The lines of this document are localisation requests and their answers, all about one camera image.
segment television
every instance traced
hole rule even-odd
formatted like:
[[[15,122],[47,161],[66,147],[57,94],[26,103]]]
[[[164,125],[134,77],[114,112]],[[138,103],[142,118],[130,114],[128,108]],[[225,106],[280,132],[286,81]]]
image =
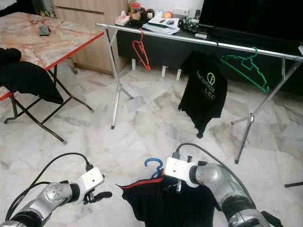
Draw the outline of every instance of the television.
[[[200,24],[303,42],[303,0],[204,0]]]

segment tissue box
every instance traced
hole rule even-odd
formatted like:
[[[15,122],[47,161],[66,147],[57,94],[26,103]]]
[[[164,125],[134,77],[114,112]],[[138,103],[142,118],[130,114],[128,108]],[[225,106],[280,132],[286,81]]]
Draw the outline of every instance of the tissue box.
[[[129,16],[118,17],[116,18],[116,25],[124,26],[130,20]]]

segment marble floor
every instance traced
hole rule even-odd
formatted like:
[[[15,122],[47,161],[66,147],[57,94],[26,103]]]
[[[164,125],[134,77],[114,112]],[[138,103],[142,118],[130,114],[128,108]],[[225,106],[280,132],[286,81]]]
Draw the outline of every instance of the marble floor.
[[[176,71],[169,69],[160,77],[160,66],[147,73],[139,64],[136,71],[128,65],[121,82],[134,96],[121,95],[117,125],[110,129],[116,97],[116,84],[111,76],[89,70],[74,75],[65,61],[59,65],[60,80],[77,97],[94,109],[90,113],[78,103],[69,102],[46,125],[58,132],[67,145],[40,129],[23,115],[7,125],[0,124],[0,222],[12,200],[23,191],[52,158],[65,152],[85,154],[106,176],[98,191],[111,191],[113,197],[91,205],[66,205],[57,209],[47,227],[143,227],[131,206],[122,199],[127,185],[149,178],[156,164],[144,167],[144,160],[171,156],[182,142],[196,143],[221,159],[246,184],[260,211],[266,210],[282,220],[286,227],[303,223],[303,186],[286,189],[285,183],[303,181],[303,97],[280,92],[256,117],[240,163],[234,164],[246,123],[234,126],[232,120],[246,116],[263,100],[257,88],[229,82],[222,117],[212,119],[202,139],[178,104],[187,77],[176,82]],[[20,94],[24,105],[35,97]],[[41,102],[31,112],[38,119],[50,113],[55,104]],[[0,122],[12,115],[9,100],[0,102]],[[185,159],[213,162],[192,147],[182,149]],[[58,182],[75,180],[84,173],[78,157],[64,157],[46,171],[41,180]],[[33,199],[42,187],[33,190],[21,206]],[[226,227],[224,215],[214,216],[215,227]]]

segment wall outlet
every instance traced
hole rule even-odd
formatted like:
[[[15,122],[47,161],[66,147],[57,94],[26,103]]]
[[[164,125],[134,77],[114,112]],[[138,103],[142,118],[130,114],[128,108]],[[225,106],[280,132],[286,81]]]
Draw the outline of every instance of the wall outlet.
[[[174,8],[174,14],[179,14],[179,15],[183,15],[183,16],[188,16],[188,14],[189,14],[189,9],[187,9],[187,8],[175,7],[175,8]]]

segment red table edge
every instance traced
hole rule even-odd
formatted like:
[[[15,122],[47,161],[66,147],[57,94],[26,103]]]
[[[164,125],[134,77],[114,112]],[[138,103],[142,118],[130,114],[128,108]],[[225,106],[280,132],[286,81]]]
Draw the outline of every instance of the red table edge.
[[[67,59],[68,57],[71,57],[73,54],[75,54],[76,52],[78,52],[79,50],[81,50],[82,48],[84,48],[85,46],[87,46],[88,44],[92,43],[93,41],[95,41],[96,39],[100,38],[101,36],[104,35],[104,32],[101,32],[100,34],[98,34],[97,36],[95,36],[94,38],[88,40],[86,43],[84,43],[83,45],[77,47],[75,50],[73,50],[72,52],[68,53],[67,55],[63,56],[62,58],[60,58],[59,60],[55,61],[53,64],[47,66],[45,68],[45,71],[50,70],[52,67],[56,66],[57,64],[59,64],[60,62],[64,61],[65,59]],[[11,95],[13,95],[13,92],[8,92],[5,95],[0,97],[0,101],[3,101],[5,99],[7,99],[8,97],[10,97]]]

